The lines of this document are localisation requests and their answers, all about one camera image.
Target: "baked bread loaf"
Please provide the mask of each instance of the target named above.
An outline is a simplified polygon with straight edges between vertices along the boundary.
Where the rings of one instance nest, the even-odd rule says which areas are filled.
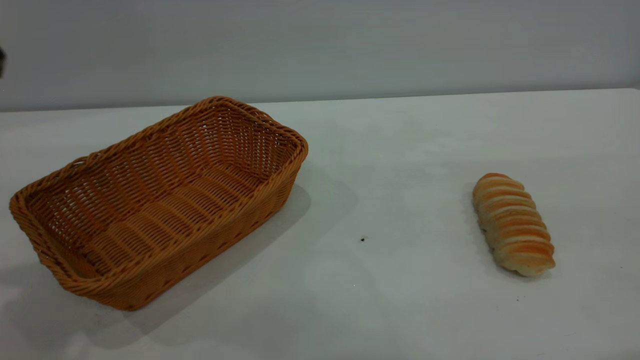
[[[478,180],[473,197],[478,224],[498,265],[524,276],[556,266],[551,236],[521,183],[489,173]]]

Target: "orange wicker basket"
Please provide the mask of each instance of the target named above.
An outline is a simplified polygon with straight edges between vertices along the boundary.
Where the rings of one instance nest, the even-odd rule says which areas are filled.
[[[136,310],[287,201],[307,142],[212,97],[17,192],[10,209],[63,288]]]

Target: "tabletop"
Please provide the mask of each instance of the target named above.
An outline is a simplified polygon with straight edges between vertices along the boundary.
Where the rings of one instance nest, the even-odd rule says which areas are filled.
[[[288,203],[147,307],[64,291],[23,186],[183,106],[0,113],[4,359],[640,359],[640,91],[254,104],[309,143]],[[525,185],[556,247],[499,268],[475,182]]]

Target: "woven basket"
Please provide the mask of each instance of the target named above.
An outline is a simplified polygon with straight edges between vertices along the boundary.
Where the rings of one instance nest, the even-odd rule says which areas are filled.
[[[10,209],[63,288],[132,311],[278,211],[307,151],[269,115],[212,97],[26,186]]]

